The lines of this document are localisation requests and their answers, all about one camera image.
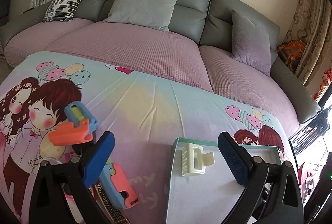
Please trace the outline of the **light grey cushion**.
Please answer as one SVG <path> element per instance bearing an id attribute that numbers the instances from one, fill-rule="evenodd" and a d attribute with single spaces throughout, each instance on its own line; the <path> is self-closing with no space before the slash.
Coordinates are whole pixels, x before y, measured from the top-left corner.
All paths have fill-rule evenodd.
<path id="1" fill-rule="evenodd" d="M 104 21 L 168 32 L 176 2 L 177 0 L 114 0 Z"/>

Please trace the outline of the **grey purple cushion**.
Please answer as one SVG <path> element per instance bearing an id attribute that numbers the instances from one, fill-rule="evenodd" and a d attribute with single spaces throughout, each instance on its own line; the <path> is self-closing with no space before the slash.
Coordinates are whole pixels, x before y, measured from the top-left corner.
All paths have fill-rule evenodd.
<path id="1" fill-rule="evenodd" d="M 271 48 L 268 33 L 234 9 L 231 58 L 270 76 Z"/>

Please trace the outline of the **teal-rimmed white tray box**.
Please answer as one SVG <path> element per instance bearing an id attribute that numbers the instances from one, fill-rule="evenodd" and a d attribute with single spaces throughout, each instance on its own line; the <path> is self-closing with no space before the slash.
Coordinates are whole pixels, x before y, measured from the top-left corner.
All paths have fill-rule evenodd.
<path id="1" fill-rule="evenodd" d="M 183 177 L 181 151 L 192 143 L 214 153 L 215 162 L 205 173 Z M 216 142 L 178 138 L 173 144 L 166 223 L 221 223 L 243 192 Z"/>

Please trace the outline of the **black gold patterned box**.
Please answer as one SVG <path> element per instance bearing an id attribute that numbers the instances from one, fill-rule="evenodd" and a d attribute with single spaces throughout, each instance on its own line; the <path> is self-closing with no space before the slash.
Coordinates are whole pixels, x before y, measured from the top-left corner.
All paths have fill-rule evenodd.
<path id="1" fill-rule="evenodd" d="M 130 223 L 129 219 L 123 214 L 123 212 L 112 205 L 100 183 L 90 186 L 89 189 L 96 203 L 100 206 L 110 223 Z"/>

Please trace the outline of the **grey sofa with pink cover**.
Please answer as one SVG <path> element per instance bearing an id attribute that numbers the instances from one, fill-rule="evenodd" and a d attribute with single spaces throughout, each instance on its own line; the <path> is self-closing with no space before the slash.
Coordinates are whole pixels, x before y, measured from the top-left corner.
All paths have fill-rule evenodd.
<path id="1" fill-rule="evenodd" d="M 240 0 L 177 0 L 168 32 L 106 23 L 114 0 L 83 0 L 73 20 L 44 22 L 46 5 L 1 27 L 10 67 L 27 56 L 52 51 L 119 64 L 261 108 L 285 127 L 319 112 L 318 103 L 276 54 L 269 76 L 231 59 L 232 10 L 269 35 L 276 48 L 279 27 Z"/>

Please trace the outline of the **black metal rack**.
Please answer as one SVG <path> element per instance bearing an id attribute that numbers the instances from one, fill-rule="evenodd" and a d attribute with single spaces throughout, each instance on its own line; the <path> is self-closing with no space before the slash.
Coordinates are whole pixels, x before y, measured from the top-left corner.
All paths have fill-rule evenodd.
<path id="1" fill-rule="evenodd" d="M 329 115 L 331 115 L 331 106 L 322 110 L 313 120 L 289 139 L 294 155 L 299 155 L 330 129 Z"/>

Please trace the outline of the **orange red decoration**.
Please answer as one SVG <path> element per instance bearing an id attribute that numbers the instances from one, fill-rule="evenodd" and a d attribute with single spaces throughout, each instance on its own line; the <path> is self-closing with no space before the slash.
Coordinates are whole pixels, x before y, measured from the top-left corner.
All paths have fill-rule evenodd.
<path id="1" fill-rule="evenodd" d="M 306 49 L 306 44 L 301 40 L 291 40 L 284 42 L 277 46 L 276 53 L 285 63 L 285 65 L 295 73 L 303 53 Z"/>

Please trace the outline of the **cartoon print table cloth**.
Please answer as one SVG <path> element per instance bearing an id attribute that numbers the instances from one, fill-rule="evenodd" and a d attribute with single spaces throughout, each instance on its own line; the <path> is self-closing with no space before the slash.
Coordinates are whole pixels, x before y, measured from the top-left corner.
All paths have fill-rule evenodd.
<path id="1" fill-rule="evenodd" d="M 65 163 L 74 155 L 70 146 L 54 147 L 48 133 L 50 118 L 61 104 L 80 100 L 98 120 L 96 135 L 115 136 L 112 159 L 119 163 L 139 204 L 125 211 L 131 223 L 166 223 L 173 144 L 178 138 L 216 142 L 224 131 L 257 153 L 273 146 L 273 158 L 294 157 L 280 122 L 222 96 L 146 73 L 71 55 L 38 52 L 29 55 L 1 83 L 1 109 L 24 100 L 21 125 L 12 145 L 1 142 L 1 166 L 11 177 L 1 177 L 1 194 L 13 206 L 13 187 L 27 178 L 19 192 L 21 223 L 28 209 L 35 175 L 44 158 Z"/>

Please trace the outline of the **black white patterned cushion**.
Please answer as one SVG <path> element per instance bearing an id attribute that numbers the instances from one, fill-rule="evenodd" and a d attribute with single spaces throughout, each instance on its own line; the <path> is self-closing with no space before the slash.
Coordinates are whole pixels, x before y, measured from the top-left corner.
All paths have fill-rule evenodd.
<path id="1" fill-rule="evenodd" d="M 52 0 L 47 8 L 43 22 L 68 22 L 74 17 L 82 0 Z"/>

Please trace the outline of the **black power adapter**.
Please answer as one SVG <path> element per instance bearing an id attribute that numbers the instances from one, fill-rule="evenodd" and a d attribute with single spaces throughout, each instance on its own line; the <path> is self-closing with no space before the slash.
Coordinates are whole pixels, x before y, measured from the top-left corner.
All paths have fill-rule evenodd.
<path id="1" fill-rule="evenodd" d="M 84 143 L 84 144 L 75 144 L 72 145 L 71 147 L 73 148 L 76 155 L 82 156 L 89 148 L 89 145 L 87 143 Z"/>

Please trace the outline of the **green blue orange utility knife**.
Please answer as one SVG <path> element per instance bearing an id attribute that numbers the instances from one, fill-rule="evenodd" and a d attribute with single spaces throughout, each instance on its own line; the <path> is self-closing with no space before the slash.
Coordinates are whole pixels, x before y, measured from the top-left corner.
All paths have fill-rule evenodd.
<path id="1" fill-rule="evenodd" d="M 130 209 L 140 202 L 118 163 L 106 164 L 99 176 L 99 182 L 112 205 L 118 210 Z"/>

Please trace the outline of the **patterned beige curtain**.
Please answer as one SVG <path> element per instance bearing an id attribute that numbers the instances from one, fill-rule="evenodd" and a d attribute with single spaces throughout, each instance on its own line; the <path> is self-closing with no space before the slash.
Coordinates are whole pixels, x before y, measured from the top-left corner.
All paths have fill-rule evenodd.
<path id="1" fill-rule="evenodd" d="M 298 1 L 284 42 L 291 40 L 301 40 L 306 44 L 294 74 L 307 87 L 318 72 L 331 46 L 330 0 Z"/>

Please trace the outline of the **cream plastic hair claw clip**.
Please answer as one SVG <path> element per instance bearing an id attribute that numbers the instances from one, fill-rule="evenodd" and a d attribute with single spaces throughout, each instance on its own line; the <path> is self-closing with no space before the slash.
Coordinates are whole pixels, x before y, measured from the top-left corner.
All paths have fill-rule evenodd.
<path id="1" fill-rule="evenodd" d="M 214 163 L 214 152 L 205 153 L 204 148 L 200 145 L 188 143 L 182 148 L 182 177 L 203 175 L 206 168 Z"/>

